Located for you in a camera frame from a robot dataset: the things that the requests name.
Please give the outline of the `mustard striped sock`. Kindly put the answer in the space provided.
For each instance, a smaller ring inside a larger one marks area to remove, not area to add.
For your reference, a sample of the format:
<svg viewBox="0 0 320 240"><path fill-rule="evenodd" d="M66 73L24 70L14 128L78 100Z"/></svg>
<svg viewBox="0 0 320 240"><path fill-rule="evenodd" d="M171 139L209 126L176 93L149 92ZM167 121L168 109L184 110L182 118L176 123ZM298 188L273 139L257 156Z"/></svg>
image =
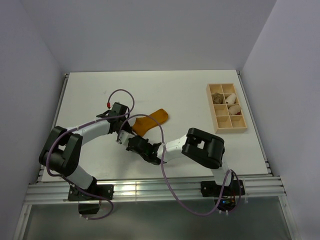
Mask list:
<svg viewBox="0 0 320 240"><path fill-rule="evenodd" d="M158 124L164 124L169 119L169 114L163 109L159 109L147 116L137 117L135 123L132 126L133 132L143 137L149 130L155 128Z"/></svg>

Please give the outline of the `brown sock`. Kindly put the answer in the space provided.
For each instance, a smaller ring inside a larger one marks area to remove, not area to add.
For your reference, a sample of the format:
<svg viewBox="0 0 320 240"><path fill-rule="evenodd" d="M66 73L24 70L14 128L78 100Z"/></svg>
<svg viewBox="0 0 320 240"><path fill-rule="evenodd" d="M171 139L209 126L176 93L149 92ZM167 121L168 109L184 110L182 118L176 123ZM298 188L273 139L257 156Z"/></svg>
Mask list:
<svg viewBox="0 0 320 240"><path fill-rule="evenodd" d="M212 100L214 105L220 105L220 104L223 104L224 96L218 92L215 92L212 95Z"/></svg>

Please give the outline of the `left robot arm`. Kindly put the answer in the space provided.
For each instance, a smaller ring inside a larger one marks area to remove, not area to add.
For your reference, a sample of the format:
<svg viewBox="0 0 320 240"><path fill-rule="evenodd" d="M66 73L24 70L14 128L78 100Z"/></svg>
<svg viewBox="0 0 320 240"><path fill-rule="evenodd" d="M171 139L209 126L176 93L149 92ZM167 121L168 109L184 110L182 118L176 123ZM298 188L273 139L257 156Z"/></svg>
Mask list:
<svg viewBox="0 0 320 240"><path fill-rule="evenodd" d="M39 155L39 163L65 178L73 187L73 195L86 200L111 200L113 186L97 185L97 179L80 166L81 148L98 137L118 133L129 115L129 107L116 102L111 109L97 115L97 119L79 127L54 127Z"/></svg>

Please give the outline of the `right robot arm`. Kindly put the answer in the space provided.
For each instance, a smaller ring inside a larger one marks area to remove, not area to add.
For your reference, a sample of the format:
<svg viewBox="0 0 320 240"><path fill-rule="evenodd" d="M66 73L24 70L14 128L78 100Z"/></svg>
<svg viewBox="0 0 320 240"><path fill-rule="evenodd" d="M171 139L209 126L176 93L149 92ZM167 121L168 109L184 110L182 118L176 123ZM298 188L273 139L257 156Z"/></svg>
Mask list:
<svg viewBox="0 0 320 240"><path fill-rule="evenodd" d="M122 130L118 143L127 151L138 154L143 160L153 165L167 163L183 156L212 171L216 189L222 195L229 194L234 183L231 177L225 177L229 167L223 162L225 141L216 135L190 128L187 134L167 143L150 143L148 139Z"/></svg>

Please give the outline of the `wooden compartment box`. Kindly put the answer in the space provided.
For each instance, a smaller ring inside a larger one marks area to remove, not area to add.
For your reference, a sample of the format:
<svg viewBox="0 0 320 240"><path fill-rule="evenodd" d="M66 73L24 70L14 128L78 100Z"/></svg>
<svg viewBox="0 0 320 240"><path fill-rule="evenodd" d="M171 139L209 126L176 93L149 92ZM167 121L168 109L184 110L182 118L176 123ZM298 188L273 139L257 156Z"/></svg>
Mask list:
<svg viewBox="0 0 320 240"><path fill-rule="evenodd" d="M214 131L217 134L240 134L247 130L243 108L240 104L238 94L233 83L212 83L206 87L208 104ZM214 104L212 95L220 93L223 95L223 104ZM234 104L226 104L226 97L230 94L236 94L236 102ZM240 105L241 114L230 115L228 108L233 105Z"/></svg>

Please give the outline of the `lower rolled cream sock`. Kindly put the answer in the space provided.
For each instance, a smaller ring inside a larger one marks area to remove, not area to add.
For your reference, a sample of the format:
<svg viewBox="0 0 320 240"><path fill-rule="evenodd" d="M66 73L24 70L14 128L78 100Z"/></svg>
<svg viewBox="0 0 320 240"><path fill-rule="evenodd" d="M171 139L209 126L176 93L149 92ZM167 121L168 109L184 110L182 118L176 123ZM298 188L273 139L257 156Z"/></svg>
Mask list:
<svg viewBox="0 0 320 240"><path fill-rule="evenodd" d="M234 115L238 115L238 114L241 114L241 106L240 105L232 105L228 108L228 113L231 115L231 116L234 116Z"/></svg>

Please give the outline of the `rolled cream sock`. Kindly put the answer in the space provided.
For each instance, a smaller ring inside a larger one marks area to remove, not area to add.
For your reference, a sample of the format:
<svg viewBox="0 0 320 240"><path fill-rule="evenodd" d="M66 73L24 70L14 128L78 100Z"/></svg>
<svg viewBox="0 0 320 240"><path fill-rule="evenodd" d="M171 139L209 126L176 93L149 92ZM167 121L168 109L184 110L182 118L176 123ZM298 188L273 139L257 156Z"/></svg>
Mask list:
<svg viewBox="0 0 320 240"><path fill-rule="evenodd" d="M228 113L231 115L231 116L234 116L234 115L238 115L238 114L241 114L241 106L240 105L232 105L228 108Z"/></svg>
<svg viewBox="0 0 320 240"><path fill-rule="evenodd" d="M228 105L234 104L237 100L237 95L235 93L232 93L228 96L225 95L225 97L226 97L225 102Z"/></svg>

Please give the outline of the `upper rolled cream sock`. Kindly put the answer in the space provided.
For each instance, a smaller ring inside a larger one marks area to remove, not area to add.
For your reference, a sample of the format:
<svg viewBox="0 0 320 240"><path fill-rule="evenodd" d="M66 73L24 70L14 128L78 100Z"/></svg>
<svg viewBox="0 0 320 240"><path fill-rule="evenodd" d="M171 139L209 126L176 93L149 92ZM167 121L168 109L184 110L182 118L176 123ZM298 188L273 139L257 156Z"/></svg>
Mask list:
<svg viewBox="0 0 320 240"><path fill-rule="evenodd" d="M228 105L234 104L237 100L237 95L235 93L232 93L228 96L225 95L225 97L226 97L225 102Z"/></svg>

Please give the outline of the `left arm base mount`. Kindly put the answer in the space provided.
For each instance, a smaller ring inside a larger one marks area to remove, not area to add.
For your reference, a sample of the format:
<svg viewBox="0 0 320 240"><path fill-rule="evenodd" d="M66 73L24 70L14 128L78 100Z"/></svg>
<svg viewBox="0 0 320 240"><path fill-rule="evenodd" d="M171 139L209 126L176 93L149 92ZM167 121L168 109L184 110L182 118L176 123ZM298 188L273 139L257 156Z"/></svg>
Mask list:
<svg viewBox="0 0 320 240"><path fill-rule="evenodd" d="M107 212L106 216L109 216L113 212L114 204L111 202L113 194L113 184L98 184L86 190L71 185L67 200L69 202L78 202L78 212L82 217L101 219L101 216L93 217L93 215L96 215L100 210L102 201L110 203L110 210Z"/></svg>

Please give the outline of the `aluminium frame rail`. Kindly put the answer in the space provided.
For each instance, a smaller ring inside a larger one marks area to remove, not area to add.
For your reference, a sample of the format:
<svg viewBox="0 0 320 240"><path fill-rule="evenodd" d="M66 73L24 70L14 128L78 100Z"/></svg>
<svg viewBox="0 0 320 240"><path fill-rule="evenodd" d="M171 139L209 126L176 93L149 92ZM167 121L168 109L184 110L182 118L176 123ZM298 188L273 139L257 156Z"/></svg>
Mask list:
<svg viewBox="0 0 320 240"><path fill-rule="evenodd" d="M244 183L245 196L282 197L286 191L279 176L240 177ZM169 178L174 193L180 200L202 198L201 182L212 181L212 177ZM173 201L169 188L162 178L144 180L98 181L99 185L113 185L114 203ZM39 182L28 186L24 205L69 204L67 200L70 186L66 182Z"/></svg>

